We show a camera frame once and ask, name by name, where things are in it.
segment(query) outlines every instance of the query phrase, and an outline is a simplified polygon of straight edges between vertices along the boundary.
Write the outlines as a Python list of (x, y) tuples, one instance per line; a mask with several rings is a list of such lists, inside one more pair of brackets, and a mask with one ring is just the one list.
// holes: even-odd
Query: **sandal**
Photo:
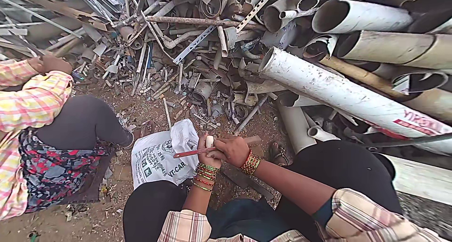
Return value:
[(150, 135), (154, 133), (155, 123), (153, 120), (146, 122), (144, 125), (139, 126), (133, 130), (133, 140), (129, 146), (124, 147), (125, 150), (130, 150), (135, 145), (135, 141), (139, 138), (143, 138), (144, 136)]
[(272, 142), (270, 145), (270, 161), (279, 166), (290, 165), (291, 162), (287, 158), (284, 145), (278, 141)]

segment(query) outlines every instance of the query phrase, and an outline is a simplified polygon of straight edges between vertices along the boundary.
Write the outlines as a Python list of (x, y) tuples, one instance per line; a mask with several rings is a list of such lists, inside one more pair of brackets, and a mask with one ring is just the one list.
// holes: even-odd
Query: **black leggings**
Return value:
[[(326, 141), (297, 154), (289, 170), (326, 185), (364, 193), (389, 211), (402, 214), (387, 168), (363, 147), (346, 141)], [(186, 195), (168, 181), (140, 185), (127, 200), (123, 227), (126, 242), (157, 241), (168, 211), (180, 211)], [(300, 231), (311, 242), (321, 241), (311, 216), (282, 197), (276, 213), (289, 230)]]
[(128, 146), (133, 138), (108, 104), (91, 95), (70, 97), (52, 124), (37, 129), (37, 137), (60, 150), (93, 149), (96, 138)]

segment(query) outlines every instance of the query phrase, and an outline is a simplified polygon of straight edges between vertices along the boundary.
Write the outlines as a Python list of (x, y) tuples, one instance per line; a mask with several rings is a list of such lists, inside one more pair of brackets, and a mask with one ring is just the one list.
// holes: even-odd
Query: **shirt sleeve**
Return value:
[(0, 90), (20, 85), (37, 74), (38, 72), (30, 66), (28, 60), (0, 62)]
[(420, 228), (403, 216), (376, 204), (352, 189), (339, 189), (332, 197), (333, 215), (325, 229), (324, 239), (344, 238), (360, 242), (440, 242), (438, 234)]
[(51, 71), (31, 78), (21, 91), (0, 91), (0, 131), (51, 124), (71, 94), (72, 77)]
[(170, 211), (158, 242), (206, 242), (211, 230), (207, 217), (203, 214), (188, 209)]

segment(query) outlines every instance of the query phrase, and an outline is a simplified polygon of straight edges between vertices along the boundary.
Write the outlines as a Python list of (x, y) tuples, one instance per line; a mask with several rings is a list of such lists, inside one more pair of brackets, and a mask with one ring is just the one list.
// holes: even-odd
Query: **perforated metal strip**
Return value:
[(241, 21), (240, 24), (235, 28), (237, 30), (237, 33), (240, 32), (246, 24), (248, 24), (248, 22), (260, 11), (260, 9), (263, 8), (263, 5), (267, 2), (268, 0), (260, 0), (256, 4), (254, 9), (248, 15), (246, 15), (243, 21)]

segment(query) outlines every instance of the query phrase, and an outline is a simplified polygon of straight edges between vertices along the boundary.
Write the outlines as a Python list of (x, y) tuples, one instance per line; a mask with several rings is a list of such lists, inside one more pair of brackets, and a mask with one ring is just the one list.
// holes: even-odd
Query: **knee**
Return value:
[(76, 95), (69, 98), (65, 105), (74, 105), (81, 109), (98, 109), (108, 107), (108, 104), (103, 100), (93, 96), (93, 95)]

